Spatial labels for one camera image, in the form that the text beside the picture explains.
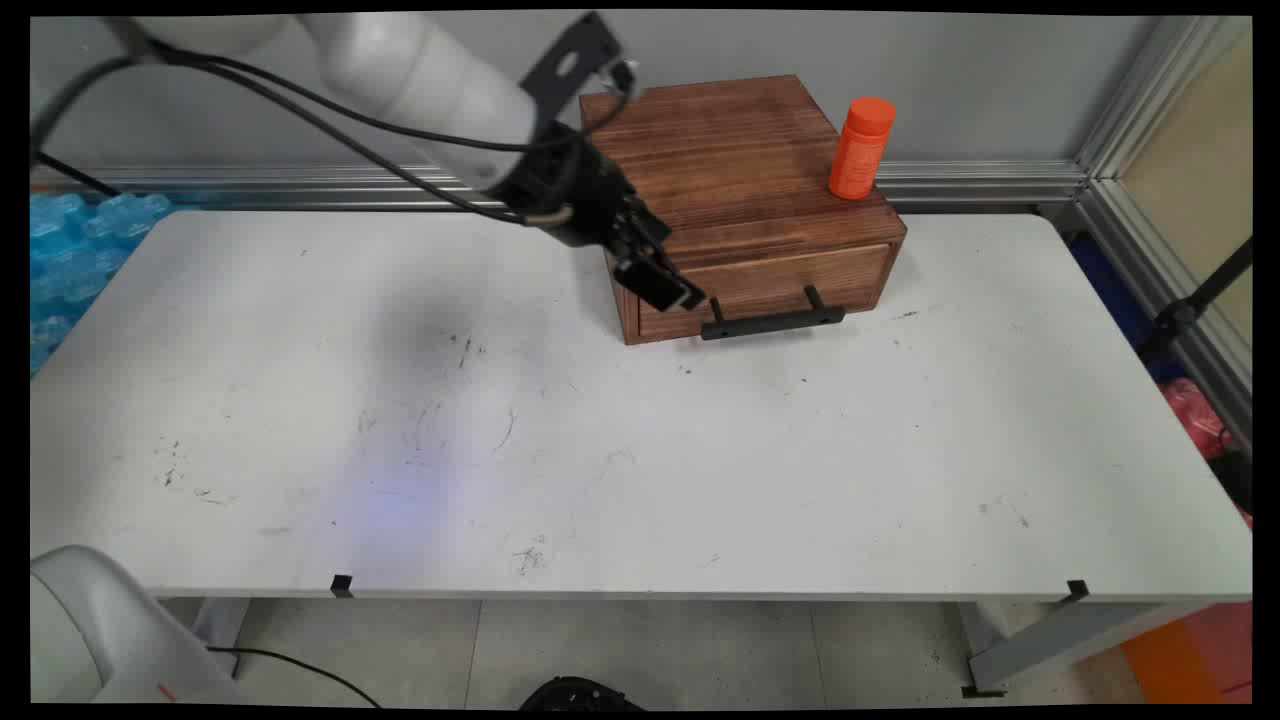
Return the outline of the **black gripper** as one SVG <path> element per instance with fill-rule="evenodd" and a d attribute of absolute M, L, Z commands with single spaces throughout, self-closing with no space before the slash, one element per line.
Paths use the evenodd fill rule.
<path fill-rule="evenodd" d="M 705 292 L 664 264 L 669 263 L 666 240 L 671 228 L 643 200 L 630 200 L 636 190 L 622 169 L 567 126 L 552 126 L 538 140 L 558 143 L 526 152 L 495 186 L 493 197 L 522 217 L 554 215 L 567 208 L 568 219 L 541 229 L 573 249 L 625 247 L 613 279 L 659 313 L 699 307 Z"/>

